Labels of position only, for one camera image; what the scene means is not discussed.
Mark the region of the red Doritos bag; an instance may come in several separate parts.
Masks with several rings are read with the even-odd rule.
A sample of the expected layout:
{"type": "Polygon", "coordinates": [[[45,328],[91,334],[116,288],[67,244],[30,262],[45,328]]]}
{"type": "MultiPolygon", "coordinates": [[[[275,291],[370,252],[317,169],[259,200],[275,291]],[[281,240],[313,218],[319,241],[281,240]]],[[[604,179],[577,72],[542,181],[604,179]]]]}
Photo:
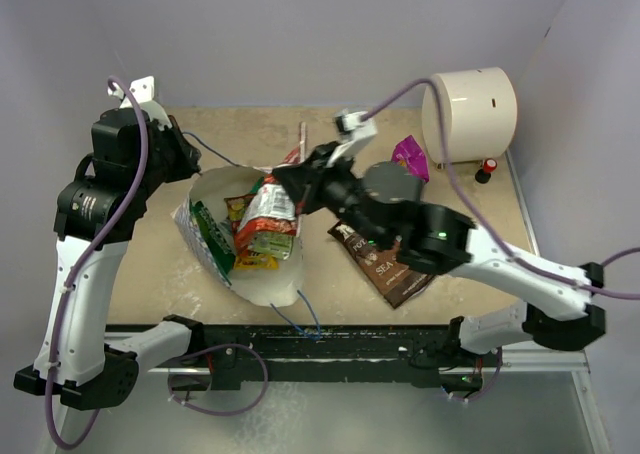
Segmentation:
{"type": "Polygon", "coordinates": [[[261,231],[298,235],[298,216],[294,202],[269,171],[258,184],[254,199],[234,237],[238,253],[250,250],[250,242],[261,231]]]}

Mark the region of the dark green snack bag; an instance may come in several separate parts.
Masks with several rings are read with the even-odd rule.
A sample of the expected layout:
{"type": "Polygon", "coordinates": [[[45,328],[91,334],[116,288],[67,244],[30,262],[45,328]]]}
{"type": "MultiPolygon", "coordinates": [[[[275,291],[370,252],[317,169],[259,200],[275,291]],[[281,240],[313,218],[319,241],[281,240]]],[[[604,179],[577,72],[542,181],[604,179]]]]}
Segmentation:
{"type": "Polygon", "coordinates": [[[227,285],[231,285],[229,274],[233,269],[236,255],[225,238],[223,231],[219,228],[218,223],[212,217],[209,209],[202,201],[190,203],[190,212],[195,221],[201,244],[205,246],[209,252],[212,264],[216,268],[222,281],[227,285]]]}

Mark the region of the blue checkered paper bag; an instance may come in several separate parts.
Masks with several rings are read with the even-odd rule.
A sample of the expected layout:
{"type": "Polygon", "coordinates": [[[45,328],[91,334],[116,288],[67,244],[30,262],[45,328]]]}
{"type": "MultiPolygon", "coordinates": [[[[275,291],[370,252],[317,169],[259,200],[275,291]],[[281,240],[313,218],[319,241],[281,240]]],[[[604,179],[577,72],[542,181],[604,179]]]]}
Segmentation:
{"type": "Polygon", "coordinates": [[[247,194],[269,171],[272,171],[270,166],[255,167],[243,164],[230,164],[206,170],[194,181],[185,200],[172,213],[172,218],[188,249],[211,278],[217,280],[236,297],[254,306],[281,308],[306,299],[300,294],[304,283],[300,232],[298,231],[294,238],[290,257],[280,260],[277,270],[232,269],[229,274],[231,285],[227,286],[216,272],[207,248],[201,244],[197,225],[190,212],[191,202],[202,201],[237,257],[224,199],[237,194],[247,194]]]}

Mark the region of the purple snack bag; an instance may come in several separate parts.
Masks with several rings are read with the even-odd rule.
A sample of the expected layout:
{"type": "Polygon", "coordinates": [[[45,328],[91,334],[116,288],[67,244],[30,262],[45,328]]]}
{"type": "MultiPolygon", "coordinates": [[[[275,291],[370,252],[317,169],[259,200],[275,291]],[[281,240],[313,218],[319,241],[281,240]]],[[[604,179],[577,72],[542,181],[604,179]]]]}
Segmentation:
{"type": "Polygon", "coordinates": [[[402,139],[393,149],[391,161],[404,167],[424,183],[430,180],[427,157],[412,135],[402,139]]]}

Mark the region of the brown chocolate snack bag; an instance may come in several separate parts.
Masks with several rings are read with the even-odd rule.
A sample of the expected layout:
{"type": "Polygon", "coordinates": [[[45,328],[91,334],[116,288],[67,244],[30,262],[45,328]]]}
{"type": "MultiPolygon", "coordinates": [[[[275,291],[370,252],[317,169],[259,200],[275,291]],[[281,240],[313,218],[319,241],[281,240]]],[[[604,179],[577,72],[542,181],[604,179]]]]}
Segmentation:
{"type": "Polygon", "coordinates": [[[397,261],[399,242],[391,250],[379,251],[347,224],[338,221],[327,233],[339,242],[358,268],[393,309],[419,295],[435,280],[435,275],[412,271],[397,261]]]}

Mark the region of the colourful candy bag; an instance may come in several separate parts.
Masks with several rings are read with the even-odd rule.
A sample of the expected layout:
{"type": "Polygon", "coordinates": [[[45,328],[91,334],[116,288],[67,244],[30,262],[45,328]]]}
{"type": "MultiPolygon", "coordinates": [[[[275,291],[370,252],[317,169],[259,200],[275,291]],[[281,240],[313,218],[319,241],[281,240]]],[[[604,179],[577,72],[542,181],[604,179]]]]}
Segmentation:
{"type": "Polygon", "coordinates": [[[245,212],[254,197],[254,194],[249,193],[242,196],[228,197],[224,199],[233,233],[237,232],[245,212]]]}

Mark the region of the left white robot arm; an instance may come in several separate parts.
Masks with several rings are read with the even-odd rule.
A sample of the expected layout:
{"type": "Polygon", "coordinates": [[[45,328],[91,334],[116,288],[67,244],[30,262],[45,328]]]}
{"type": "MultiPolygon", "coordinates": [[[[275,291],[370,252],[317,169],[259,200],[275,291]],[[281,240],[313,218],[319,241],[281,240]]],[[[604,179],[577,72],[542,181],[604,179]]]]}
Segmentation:
{"type": "Polygon", "coordinates": [[[16,389],[58,396],[61,404],[79,411],[116,407],[139,375],[173,358],[194,366],[206,352],[202,323],[178,315],[125,340],[104,339],[117,272],[148,199],[162,184],[200,170],[200,152],[184,138],[174,116],[143,118],[148,156],[142,181],[122,217],[85,256],[125,199],[141,153],[132,109],[106,111],[91,128],[93,150],[57,199],[58,271],[47,333],[34,363],[14,377],[16,389]]]}

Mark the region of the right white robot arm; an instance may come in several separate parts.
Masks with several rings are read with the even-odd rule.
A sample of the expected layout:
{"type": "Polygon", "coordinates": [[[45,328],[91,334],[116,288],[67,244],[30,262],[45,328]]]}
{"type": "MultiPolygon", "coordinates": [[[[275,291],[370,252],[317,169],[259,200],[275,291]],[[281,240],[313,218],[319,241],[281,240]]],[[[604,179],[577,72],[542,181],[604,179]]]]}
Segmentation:
{"type": "Polygon", "coordinates": [[[478,355],[532,340],[558,351],[580,351],[606,332],[606,313],[590,290],[603,284],[594,264],[555,264],[511,245],[448,207],[422,201],[423,183],[391,161],[362,177],[350,160],[329,161],[335,143],[317,147],[295,165],[273,169],[302,214],[325,208],[380,250],[395,249],[410,270],[469,279],[516,297],[512,305],[450,323],[446,357],[467,365],[478,355]]]}

